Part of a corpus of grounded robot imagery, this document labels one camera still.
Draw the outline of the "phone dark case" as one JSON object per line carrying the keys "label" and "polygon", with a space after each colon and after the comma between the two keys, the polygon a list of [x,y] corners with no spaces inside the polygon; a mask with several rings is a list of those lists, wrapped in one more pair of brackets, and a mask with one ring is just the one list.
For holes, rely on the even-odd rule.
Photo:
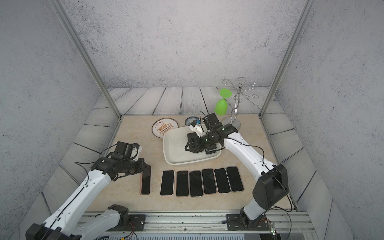
{"label": "phone dark case", "polygon": [[175,171],[173,171],[173,170],[163,171],[161,191],[160,191],[161,196],[173,195],[174,179],[175,179]]}
{"label": "phone dark case", "polygon": [[212,150],[212,149],[206,149],[205,150],[205,153],[207,154],[207,155],[211,155],[211,154],[215,154],[217,152],[217,150]]}
{"label": "phone dark case", "polygon": [[226,194],[231,192],[226,169],[220,168],[214,170],[218,192],[220,194]]}

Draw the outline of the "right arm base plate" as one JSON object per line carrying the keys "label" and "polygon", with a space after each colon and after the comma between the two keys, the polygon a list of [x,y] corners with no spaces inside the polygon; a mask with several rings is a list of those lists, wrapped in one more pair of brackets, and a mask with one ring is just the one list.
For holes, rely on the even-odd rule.
{"label": "right arm base plate", "polygon": [[224,224],[228,231],[269,231],[270,224],[266,215],[250,220],[243,214],[227,214]]}

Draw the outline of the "phone with pink case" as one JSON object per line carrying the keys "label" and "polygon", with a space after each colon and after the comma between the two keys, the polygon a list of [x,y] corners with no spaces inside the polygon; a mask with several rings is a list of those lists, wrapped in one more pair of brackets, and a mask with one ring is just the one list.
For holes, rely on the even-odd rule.
{"label": "phone with pink case", "polygon": [[215,182],[215,176],[214,176],[214,170],[213,169],[203,169],[202,170],[203,175],[203,188],[204,188],[204,194],[216,194],[217,193],[217,187]]}

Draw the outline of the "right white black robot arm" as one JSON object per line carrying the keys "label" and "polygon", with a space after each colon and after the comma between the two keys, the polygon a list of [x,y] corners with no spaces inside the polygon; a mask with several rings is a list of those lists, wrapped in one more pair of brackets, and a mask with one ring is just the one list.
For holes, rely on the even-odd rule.
{"label": "right white black robot arm", "polygon": [[253,198],[240,211],[244,225],[258,223],[267,211],[289,194],[287,169],[282,164],[275,165],[268,161],[265,153],[258,153],[257,146],[249,145],[233,125],[211,128],[206,132],[200,124],[190,125],[189,128],[195,135],[188,141],[186,151],[204,151],[219,143],[232,152],[257,181]]}

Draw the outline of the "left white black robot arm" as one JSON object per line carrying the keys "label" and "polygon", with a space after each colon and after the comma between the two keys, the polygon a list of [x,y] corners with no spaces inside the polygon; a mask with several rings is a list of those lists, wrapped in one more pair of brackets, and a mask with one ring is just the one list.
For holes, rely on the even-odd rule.
{"label": "left white black robot arm", "polygon": [[109,153],[99,158],[87,177],[72,195],[42,224],[32,224],[26,231],[28,240],[93,240],[102,233],[114,230],[134,230],[129,209],[111,205],[93,220],[77,224],[99,193],[120,178],[145,173],[151,167],[137,154],[133,157]]}

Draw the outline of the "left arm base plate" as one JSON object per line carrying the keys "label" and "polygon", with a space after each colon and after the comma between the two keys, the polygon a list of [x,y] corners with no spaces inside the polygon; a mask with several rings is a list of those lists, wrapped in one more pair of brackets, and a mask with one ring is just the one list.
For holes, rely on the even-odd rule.
{"label": "left arm base plate", "polygon": [[119,223],[111,229],[115,232],[143,232],[146,215],[124,215]]}

